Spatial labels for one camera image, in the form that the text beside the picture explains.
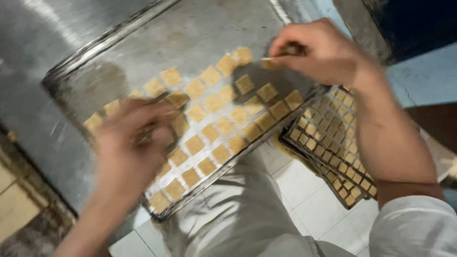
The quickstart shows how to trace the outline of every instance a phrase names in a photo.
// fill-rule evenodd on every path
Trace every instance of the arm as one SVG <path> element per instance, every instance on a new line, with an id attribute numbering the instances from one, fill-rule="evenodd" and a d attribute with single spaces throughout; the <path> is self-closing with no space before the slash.
<path id="1" fill-rule="evenodd" d="M 307 56 L 278 56 L 290 42 L 305 46 Z M 363 165 L 375 179 L 379 207 L 408 195 L 443 199 L 432 157 L 396 102 L 382 68 L 328 19 L 286 26 L 273 42 L 270 56 L 276 65 L 298 70 L 319 83 L 354 88 L 357 142 Z"/>
<path id="2" fill-rule="evenodd" d="M 76 226 L 54 256 L 95 256 L 122 222 L 137 198 L 165 163 L 170 133 L 169 105 L 153 100 L 126 100 L 96 136 L 97 187 Z M 138 143 L 141 129 L 153 126 L 152 140 Z"/>

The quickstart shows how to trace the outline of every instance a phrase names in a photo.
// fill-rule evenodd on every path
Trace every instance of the person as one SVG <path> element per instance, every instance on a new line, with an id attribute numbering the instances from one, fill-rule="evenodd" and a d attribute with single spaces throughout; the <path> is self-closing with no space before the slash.
<path id="1" fill-rule="evenodd" d="M 307 56 L 278 56 L 295 42 Z M 383 69 L 328 19 L 285 26 L 269 51 L 275 65 L 321 84 L 355 91 L 361 160 L 375 179 L 380 213 L 370 233 L 371 256 L 456 256 L 457 217 L 445 202 L 435 166 L 414 123 L 396 102 Z M 97 137 L 98 184 L 55 256 L 96 255 L 164 164 L 172 108 L 127 100 Z M 138 130 L 154 124 L 151 142 Z M 235 166 L 159 225 L 172 256 L 353 256 L 301 236 L 271 177 Z"/>

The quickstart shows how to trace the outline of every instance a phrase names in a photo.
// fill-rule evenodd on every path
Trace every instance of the white sleeve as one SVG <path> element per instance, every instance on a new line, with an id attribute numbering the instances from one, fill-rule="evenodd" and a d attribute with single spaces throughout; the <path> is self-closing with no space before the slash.
<path id="1" fill-rule="evenodd" d="M 428 196 L 386 203 L 370 233 L 370 256 L 457 256 L 456 212 Z"/>

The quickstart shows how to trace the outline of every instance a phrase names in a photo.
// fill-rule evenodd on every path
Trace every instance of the hand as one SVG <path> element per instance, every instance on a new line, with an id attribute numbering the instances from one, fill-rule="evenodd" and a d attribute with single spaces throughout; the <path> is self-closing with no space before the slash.
<path id="1" fill-rule="evenodd" d="M 279 56 L 280 49 L 292 42 L 303 45 L 306 56 Z M 272 59 L 275 65 L 300 71 L 320 84 L 350 87 L 360 74 L 379 71 L 327 18 L 285 26 L 273 41 L 269 54 L 275 57 Z"/>
<path id="2" fill-rule="evenodd" d="M 166 162 L 172 110 L 155 100 L 128 99 L 103 123 L 96 136 L 101 195 L 133 204 L 152 182 Z M 138 133 L 145 128 L 153 129 L 151 140 L 139 143 Z"/>

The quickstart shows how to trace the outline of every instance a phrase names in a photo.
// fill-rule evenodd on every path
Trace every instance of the white tiled floor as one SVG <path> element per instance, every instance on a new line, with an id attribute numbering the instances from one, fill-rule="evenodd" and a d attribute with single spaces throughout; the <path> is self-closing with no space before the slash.
<path id="1" fill-rule="evenodd" d="M 351 211 L 346 210 L 322 179 L 267 143 L 247 158 L 272 174 L 284 206 L 302 235 L 329 241 L 358 257 L 369 257 L 368 235 L 378 214 L 376 201 L 362 200 Z M 167 256 L 162 236 L 150 222 L 115 243 L 110 252 L 114 257 Z"/>

